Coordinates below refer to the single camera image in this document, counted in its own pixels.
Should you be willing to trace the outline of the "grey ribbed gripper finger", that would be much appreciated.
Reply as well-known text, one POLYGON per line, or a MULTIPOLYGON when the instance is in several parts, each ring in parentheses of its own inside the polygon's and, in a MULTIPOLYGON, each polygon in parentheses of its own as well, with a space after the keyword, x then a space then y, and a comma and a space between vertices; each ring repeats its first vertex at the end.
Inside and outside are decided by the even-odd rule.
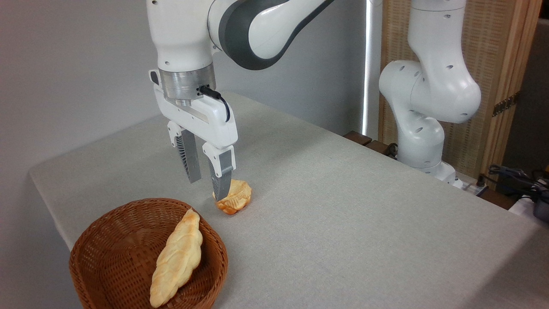
POLYGON ((199 167, 195 135, 174 121, 168 122, 167 129, 172 146, 178 151, 190 183, 200 180, 202 176, 199 167))
POLYGON ((208 157, 214 199, 221 201, 228 196, 231 187, 232 171, 235 170, 234 146, 219 149, 206 142, 202 149, 208 157))

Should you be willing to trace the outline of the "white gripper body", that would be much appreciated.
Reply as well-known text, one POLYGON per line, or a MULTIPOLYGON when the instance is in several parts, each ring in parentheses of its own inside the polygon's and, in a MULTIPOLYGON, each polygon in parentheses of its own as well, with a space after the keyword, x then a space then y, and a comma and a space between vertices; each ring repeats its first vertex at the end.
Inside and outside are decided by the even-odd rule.
POLYGON ((221 100, 203 96, 191 100, 190 106, 179 106, 166 100, 158 85, 154 86, 154 94, 161 113, 167 119, 214 147, 223 149, 237 142, 235 115, 231 107, 228 107, 227 112, 227 107, 221 100))

